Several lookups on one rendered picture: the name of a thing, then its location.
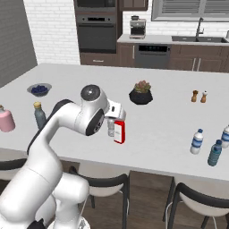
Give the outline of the black wall oven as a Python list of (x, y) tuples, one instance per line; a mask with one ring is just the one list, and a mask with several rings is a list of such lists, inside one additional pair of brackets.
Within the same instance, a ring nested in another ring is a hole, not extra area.
[(82, 53), (116, 52), (116, 18), (114, 15), (79, 14), (76, 16), (79, 50)]

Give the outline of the dark sink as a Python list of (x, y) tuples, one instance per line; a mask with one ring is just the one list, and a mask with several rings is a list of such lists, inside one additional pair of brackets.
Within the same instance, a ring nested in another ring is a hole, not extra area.
[(207, 42), (207, 43), (229, 43), (226, 38), (220, 37), (187, 37), (187, 36), (172, 36), (172, 41), (182, 42)]

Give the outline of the white plastic bottle blue label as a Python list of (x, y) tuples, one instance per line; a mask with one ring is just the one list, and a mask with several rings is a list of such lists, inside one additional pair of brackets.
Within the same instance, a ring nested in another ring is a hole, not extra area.
[(229, 125), (224, 128), (221, 136), (221, 141), (223, 148), (229, 147)]
[(204, 139), (203, 130), (198, 129), (198, 131), (193, 136), (191, 148), (190, 148), (190, 152), (193, 155), (199, 154), (203, 139)]

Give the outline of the succulent plant in black pot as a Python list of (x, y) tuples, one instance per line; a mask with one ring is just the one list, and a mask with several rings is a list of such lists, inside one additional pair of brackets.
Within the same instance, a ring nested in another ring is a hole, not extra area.
[(151, 86), (146, 81), (139, 81), (129, 93), (130, 101), (136, 105), (146, 105), (153, 100)]

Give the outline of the dark tap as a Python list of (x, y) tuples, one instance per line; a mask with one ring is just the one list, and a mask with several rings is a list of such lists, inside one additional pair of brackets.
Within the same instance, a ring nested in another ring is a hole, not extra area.
[(198, 38), (200, 34), (203, 34), (203, 33), (204, 33), (204, 29), (203, 29), (203, 30), (200, 29), (200, 25), (201, 25), (201, 23), (202, 23), (203, 21), (204, 21), (204, 19), (203, 19), (202, 17), (200, 17), (200, 18), (199, 18), (198, 27), (197, 27), (197, 29), (196, 29), (196, 35), (195, 35), (196, 38)]

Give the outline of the pink bottle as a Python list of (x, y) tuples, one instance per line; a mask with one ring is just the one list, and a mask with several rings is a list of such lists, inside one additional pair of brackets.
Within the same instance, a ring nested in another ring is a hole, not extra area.
[(9, 132), (15, 129), (12, 113), (0, 105), (0, 131)]

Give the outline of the grey dishwasher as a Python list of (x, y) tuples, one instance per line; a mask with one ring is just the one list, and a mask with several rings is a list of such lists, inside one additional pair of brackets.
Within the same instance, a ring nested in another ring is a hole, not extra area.
[(135, 66), (147, 69), (166, 69), (171, 45), (138, 44), (135, 46)]

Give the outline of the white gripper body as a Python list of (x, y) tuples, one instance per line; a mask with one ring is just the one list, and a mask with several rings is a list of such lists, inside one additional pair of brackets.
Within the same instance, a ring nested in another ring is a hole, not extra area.
[(125, 120), (125, 118), (126, 118), (126, 112), (123, 109), (123, 107), (122, 107), (121, 104), (116, 104), (114, 106), (114, 117), (117, 120), (123, 120), (123, 121)]

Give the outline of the red and white carton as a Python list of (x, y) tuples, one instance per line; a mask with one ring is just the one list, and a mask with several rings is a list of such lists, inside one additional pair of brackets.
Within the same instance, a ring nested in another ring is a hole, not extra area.
[(114, 141), (123, 144), (125, 142), (125, 122), (115, 121), (114, 122)]

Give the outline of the brown lower cupboards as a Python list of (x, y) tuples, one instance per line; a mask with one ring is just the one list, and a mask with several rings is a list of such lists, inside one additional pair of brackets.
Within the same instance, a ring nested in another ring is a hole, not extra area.
[[(80, 53), (82, 65), (135, 66), (135, 46), (119, 43), (115, 54)], [(229, 72), (229, 45), (172, 44), (168, 67), (164, 70)]]

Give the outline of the silver coffee machine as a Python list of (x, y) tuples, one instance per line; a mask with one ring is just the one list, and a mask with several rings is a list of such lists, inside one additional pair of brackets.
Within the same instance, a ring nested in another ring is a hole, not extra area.
[(130, 38), (144, 39), (146, 36), (146, 20), (133, 15), (130, 20)]

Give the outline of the grey glass bottle yellow cap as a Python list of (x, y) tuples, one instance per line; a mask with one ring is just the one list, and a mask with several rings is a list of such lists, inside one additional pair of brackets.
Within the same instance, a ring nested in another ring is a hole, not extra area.
[(46, 114), (45, 114), (45, 112), (43, 111), (40, 102), (35, 102), (35, 103), (33, 104), (33, 106), (34, 106), (34, 108), (35, 108), (34, 115), (35, 115), (35, 119), (36, 119), (38, 128), (39, 128), (39, 129), (42, 129), (42, 128), (44, 127), (46, 121), (47, 121)]

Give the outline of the black and white chair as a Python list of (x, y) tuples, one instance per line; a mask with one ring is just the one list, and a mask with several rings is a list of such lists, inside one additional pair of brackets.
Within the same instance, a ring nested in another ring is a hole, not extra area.
[(229, 182), (173, 177), (163, 215), (165, 229), (173, 229), (175, 212), (179, 202), (204, 216), (201, 229), (205, 229), (211, 217), (214, 227), (217, 229), (216, 218), (220, 216), (225, 216), (226, 229), (229, 229)]
[(118, 169), (107, 165), (80, 164), (79, 169), (73, 165), (70, 174), (78, 175), (89, 182), (91, 206), (95, 207), (95, 197), (109, 197), (117, 192), (123, 194), (122, 229), (127, 229), (127, 216), (130, 210), (130, 170)]

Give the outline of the window with blinds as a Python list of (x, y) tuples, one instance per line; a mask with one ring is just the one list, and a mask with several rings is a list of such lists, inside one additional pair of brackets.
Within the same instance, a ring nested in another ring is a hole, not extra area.
[(229, 0), (152, 0), (152, 21), (229, 22)]

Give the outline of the blue bowl with blueberries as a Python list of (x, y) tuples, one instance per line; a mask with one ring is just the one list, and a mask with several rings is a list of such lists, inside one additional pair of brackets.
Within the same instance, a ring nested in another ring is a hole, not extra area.
[(52, 86), (48, 83), (39, 83), (29, 86), (27, 91), (35, 97), (44, 97), (51, 88)]

